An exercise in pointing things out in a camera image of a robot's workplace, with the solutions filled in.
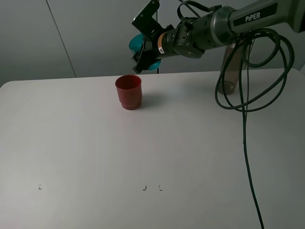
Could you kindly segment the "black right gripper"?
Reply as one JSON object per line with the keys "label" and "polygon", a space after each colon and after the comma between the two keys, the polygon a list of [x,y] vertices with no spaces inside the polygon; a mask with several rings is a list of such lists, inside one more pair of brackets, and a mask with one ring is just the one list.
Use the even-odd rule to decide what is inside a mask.
{"label": "black right gripper", "polygon": [[159,32],[152,42],[144,40],[140,53],[133,55],[134,72],[147,71],[155,62],[173,56],[184,56],[199,59],[204,50],[196,47],[190,40],[190,32],[185,32],[178,26],[176,29],[170,26]]}

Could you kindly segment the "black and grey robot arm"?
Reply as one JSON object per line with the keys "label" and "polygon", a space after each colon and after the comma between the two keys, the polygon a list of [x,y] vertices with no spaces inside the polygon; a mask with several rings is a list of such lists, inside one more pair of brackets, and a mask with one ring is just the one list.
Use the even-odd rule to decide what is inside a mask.
{"label": "black and grey robot arm", "polygon": [[294,32],[305,30],[305,2],[303,0],[258,0],[242,9],[216,5],[206,7],[193,0],[180,6],[194,6],[206,12],[205,16],[184,17],[177,8],[180,19],[176,28],[162,27],[153,15],[160,3],[152,0],[133,19],[132,25],[140,32],[141,41],[130,45],[134,53],[136,73],[157,68],[163,58],[184,56],[199,59],[206,50],[244,40],[249,32],[259,33],[262,28],[287,23]]}

